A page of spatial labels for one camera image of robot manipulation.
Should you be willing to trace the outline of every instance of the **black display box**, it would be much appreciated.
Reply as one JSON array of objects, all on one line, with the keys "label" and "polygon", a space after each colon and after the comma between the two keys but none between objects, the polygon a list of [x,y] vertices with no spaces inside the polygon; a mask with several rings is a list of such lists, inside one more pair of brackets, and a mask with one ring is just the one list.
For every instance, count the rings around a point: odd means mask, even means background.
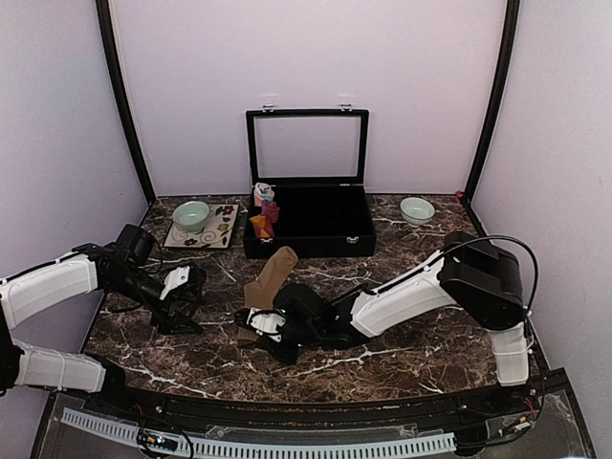
[{"label": "black display box", "polygon": [[[256,237],[247,220],[247,258],[268,258],[283,246],[300,258],[374,254],[376,231],[363,189],[368,119],[367,110],[247,112],[252,185],[271,185],[280,207],[274,238]],[[260,213],[251,193],[248,219]]]}]

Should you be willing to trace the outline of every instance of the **ceramic bowl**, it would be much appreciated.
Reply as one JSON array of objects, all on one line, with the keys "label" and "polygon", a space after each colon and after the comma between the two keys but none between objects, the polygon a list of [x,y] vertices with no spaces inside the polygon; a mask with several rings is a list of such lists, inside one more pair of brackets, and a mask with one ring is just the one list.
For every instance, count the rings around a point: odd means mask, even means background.
[{"label": "ceramic bowl", "polygon": [[436,212],[430,202],[421,198],[405,198],[400,204],[400,210],[402,217],[412,228],[429,223]]},{"label": "ceramic bowl", "polygon": [[206,225],[209,215],[210,208],[207,203],[189,201],[174,209],[172,221],[180,231],[198,232]]}]

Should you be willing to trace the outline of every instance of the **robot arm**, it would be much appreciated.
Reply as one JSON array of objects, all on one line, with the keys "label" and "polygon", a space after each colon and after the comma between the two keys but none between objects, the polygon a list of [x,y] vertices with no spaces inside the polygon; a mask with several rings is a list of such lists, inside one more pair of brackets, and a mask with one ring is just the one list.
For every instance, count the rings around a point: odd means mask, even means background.
[{"label": "robot arm", "polygon": [[523,384],[529,365],[518,261],[484,241],[449,251],[471,239],[452,233],[410,272],[333,303],[304,285],[289,284],[274,299],[273,311],[242,310],[236,322],[266,337],[278,360],[295,363],[300,347],[352,347],[427,311],[459,305],[488,330],[500,384]]},{"label": "robot arm", "polygon": [[[191,316],[201,299],[204,273],[197,267],[179,267],[162,284],[139,268],[153,244],[146,231],[127,225],[118,240],[105,247],[86,244],[57,260],[0,279],[0,390],[17,384],[100,392],[108,363],[31,346],[10,334],[29,317],[93,290],[117,292],[147,306],[151,323],[162,334],[201,332]],[[176,302],[187,303],[187,312],[173,308]]]}]

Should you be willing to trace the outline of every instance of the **tan sock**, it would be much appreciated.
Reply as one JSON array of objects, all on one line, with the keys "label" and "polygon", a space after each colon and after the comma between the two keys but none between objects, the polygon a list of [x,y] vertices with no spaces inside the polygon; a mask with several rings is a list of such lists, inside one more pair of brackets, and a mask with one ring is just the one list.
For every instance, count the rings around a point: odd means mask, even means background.
[{"label": "tan sock", "polygon": [[[297,263],[297,255],[289,247],[281,247],[270,257],[261,274],[245,285],[245,308],[271,310],[273,300]],[[238,347],[254,347],[261,337],[251,330],[238,330]]]}]

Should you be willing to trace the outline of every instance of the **marble tabletop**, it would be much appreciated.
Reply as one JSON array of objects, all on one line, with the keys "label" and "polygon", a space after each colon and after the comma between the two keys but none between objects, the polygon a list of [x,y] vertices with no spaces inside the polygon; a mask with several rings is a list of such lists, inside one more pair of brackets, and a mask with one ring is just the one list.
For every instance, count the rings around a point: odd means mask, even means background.
[{"label": "marble tabletop", "polygon": [[[291,280],[336,297],[367,281],[371,286],[405,273],[440,248],[452,230],[474,233],[453,196],[427,196],[436,207],[429,225],[412,229],[399,213],[405,196],[369,195],[378,243],[368,258],[302,259]],[[162,244],[172,210],[192,198],[161,198],[143,227]],[[195,315],[205,332],[166,337],[149,325],[144,308],[115,314],[133,303],[110,294],[93,324],[85,352],[123,367],[132,387],[168,394],[260,403],[349,403],[442,394],[495,383],[491,343],[461,308],[448,306],[397,325],[367,344],[345,351],[303,351],[294,366],[262,350],[236,346],[234,311],[244,307],[243,285],[265,260],[247,260],[242,248],[247,197],[214,196],[211,204],[239,204],[240,215],[225,251],[164,249],[164,268],[194,261],[208,273],[205,306]],[[146,268],[154,272],[153,251]]]}]

